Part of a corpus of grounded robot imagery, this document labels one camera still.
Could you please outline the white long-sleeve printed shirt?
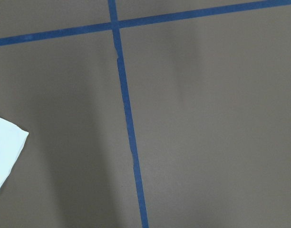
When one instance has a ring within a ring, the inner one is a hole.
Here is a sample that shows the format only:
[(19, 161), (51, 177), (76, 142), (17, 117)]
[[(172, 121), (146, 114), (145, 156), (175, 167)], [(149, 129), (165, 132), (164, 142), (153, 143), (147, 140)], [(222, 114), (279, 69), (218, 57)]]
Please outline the white long-sleeve printed shirt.
[(0, 118), (0, 188), (16, 163), (29, 132)]

